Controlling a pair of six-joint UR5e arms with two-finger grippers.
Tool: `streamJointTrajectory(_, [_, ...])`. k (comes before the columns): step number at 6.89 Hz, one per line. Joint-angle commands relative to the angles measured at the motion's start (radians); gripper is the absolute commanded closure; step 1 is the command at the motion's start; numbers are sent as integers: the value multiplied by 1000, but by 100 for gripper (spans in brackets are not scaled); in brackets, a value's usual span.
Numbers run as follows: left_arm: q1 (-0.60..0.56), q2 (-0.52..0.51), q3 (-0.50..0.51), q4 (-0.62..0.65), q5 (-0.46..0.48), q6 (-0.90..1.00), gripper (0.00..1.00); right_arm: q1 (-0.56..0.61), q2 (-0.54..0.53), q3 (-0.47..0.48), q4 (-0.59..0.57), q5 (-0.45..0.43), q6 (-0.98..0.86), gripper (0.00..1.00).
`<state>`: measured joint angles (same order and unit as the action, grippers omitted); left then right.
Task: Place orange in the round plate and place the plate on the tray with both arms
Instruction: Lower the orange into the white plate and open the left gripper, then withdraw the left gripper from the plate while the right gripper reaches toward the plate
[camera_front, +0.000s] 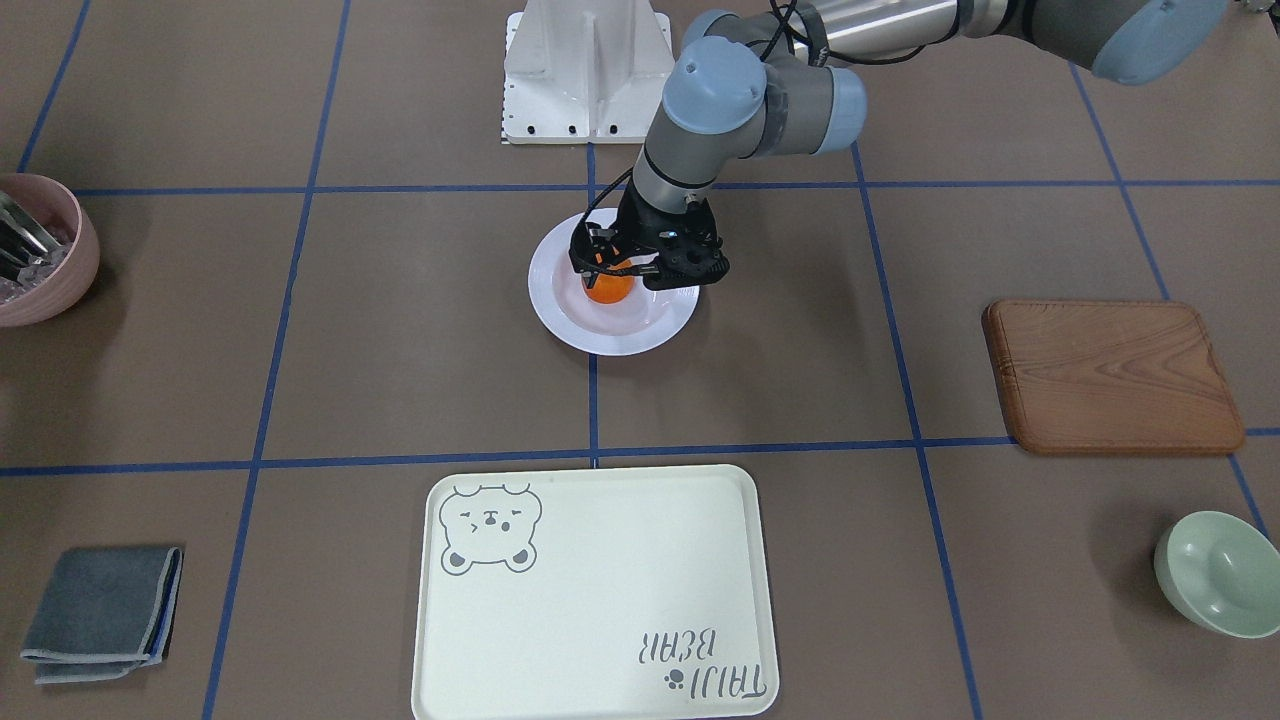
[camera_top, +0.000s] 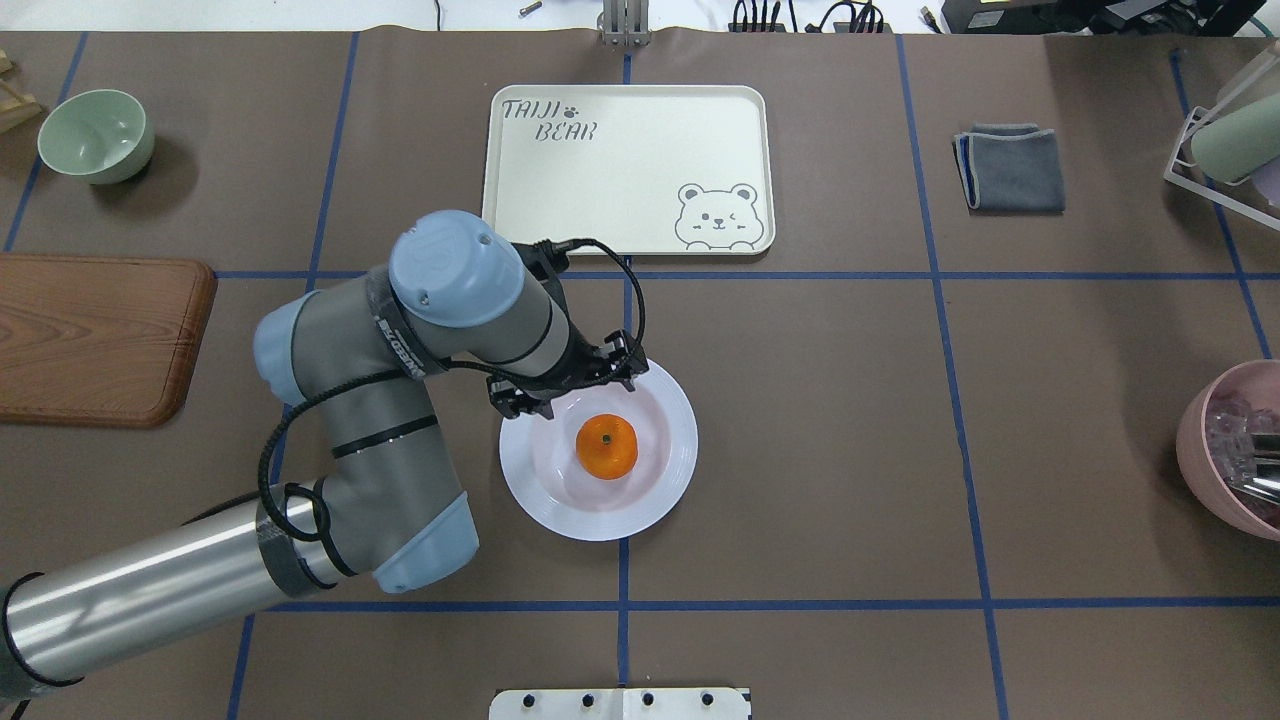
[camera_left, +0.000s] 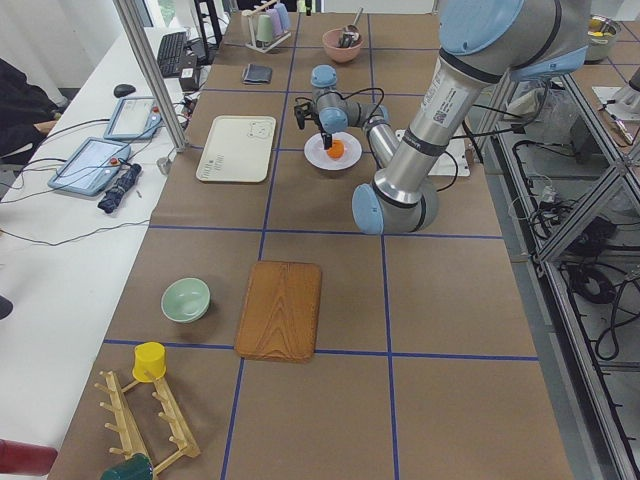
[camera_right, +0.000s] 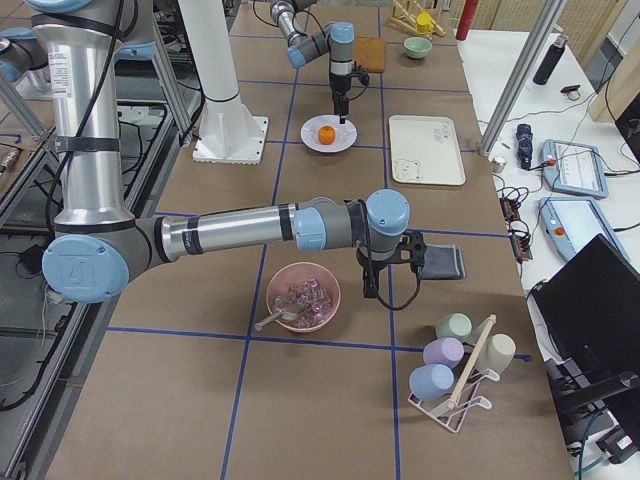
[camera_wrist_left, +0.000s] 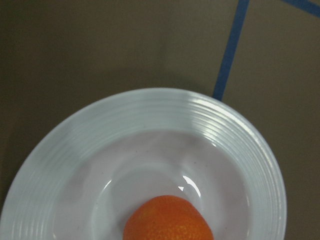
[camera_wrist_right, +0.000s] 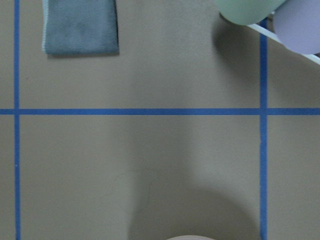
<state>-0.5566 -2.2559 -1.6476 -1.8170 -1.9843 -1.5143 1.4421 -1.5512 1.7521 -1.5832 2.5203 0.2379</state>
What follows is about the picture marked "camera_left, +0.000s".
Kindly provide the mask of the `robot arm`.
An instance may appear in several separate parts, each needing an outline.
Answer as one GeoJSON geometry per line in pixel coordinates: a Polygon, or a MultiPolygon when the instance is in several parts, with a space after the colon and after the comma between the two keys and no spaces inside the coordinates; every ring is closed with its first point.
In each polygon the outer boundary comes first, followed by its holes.
{"type": "Polygon", "coordinates": [[[439,14],[440,50],[420,107],[397,137],[383,107],[343,98],[329,65],[311,74],[310,112],[323,138],[358,127],[380,164],[359,185],[352,214],[366,234],[409,233],[433,222],[436,188],[428,175],[481,91],[504,75],[549,78],[579,69],[586,57],[588,1],[448,1],[439,14]]]}

